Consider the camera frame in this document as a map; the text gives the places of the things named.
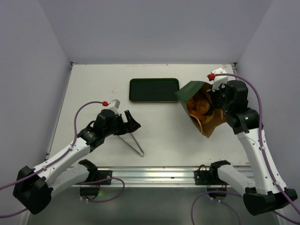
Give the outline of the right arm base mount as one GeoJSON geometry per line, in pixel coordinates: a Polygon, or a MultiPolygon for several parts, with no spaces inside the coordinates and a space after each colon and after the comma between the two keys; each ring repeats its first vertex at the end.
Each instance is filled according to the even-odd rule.
{"type": "Polygon", "coordinates": [[[226,183],[215,176],[206,165],[200,165],[194,170],[194,180],[196,185],[205,186],[207,191],[227,191],[226,183]]]}

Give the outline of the round bun bread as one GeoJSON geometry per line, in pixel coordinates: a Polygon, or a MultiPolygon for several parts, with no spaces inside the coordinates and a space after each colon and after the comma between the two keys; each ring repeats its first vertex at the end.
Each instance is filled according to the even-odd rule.
{"type": "Polygon", "coordinates": [[[206,114],[210,110],[210,103],[206,99],[200,99],[198,102],[197,110],[200,114],[206,114]]]}

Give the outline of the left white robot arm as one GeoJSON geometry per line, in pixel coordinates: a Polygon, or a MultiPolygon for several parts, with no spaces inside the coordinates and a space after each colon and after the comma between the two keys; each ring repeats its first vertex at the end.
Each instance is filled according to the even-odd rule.
{"type": "Polygon", "coordinates": [[[35,215],[70,186],[94,183],[98,177],[97,167],[82,158],[102,145],[105,138],[130,134],[141,127],[128,110],[125,116],[127,121],[113,109],[103,109],[95,120],[76,132],[75,139],[59,153],[33,168],[20,169],[13,196],[35,215]]]}

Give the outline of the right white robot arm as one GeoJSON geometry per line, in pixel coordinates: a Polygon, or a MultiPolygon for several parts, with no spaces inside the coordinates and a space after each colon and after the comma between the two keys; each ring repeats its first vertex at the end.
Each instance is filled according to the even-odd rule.
{"type": "Polygon", "coordinates": [[[222,110],[227,124],[242,144],[254,175],[254,180],[238,172],[228,161],[210,165],[209,179],[222,181],[243,198],[248,212],[260,215],[293,203],[298,195],[281,178],[265,140],[261,114],[248,107],[248,88],[243,81],[215,80],[208,90],[213,107],[222,110]]]}

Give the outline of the green paper bag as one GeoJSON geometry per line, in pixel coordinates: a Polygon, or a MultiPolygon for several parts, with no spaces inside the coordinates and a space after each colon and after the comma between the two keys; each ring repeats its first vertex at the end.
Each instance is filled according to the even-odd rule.
{"type": "Polygon", "coordinates": [[[175,93],[194,126],[207,138],[216,127],[226,123],[225,113],[212,105],[210,88],[207,82],[190,81],[175,93]]]}

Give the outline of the orange waffle bread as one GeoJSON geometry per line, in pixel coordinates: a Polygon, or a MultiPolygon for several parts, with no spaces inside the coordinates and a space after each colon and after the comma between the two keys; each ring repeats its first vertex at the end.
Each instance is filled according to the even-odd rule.
{"type": "Polygon", "coordinates": [[[197,110],[198,102],[199,99],[193,97],[187,101],[187,110],[189,114],[199,113],[197,110]]]}

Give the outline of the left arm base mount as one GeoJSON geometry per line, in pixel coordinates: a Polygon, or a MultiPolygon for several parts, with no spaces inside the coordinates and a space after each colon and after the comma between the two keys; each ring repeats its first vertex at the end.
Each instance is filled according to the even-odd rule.
{"type": "MultiPolygon", "coordinates": [[[[97,170],[92,172],[91,175],[89,175],[84,182],[103,180],[103,179],[110,178],[111,176],[112,176],[111,170],[97,170]]],[[[94,187],[80,187],[79,189],[80,196],[87,199],[95,199],[100,193],[100,185],[110,185],[110,184],[111,181],[108,180],[108,181],[94,184],[94,187]]]]}

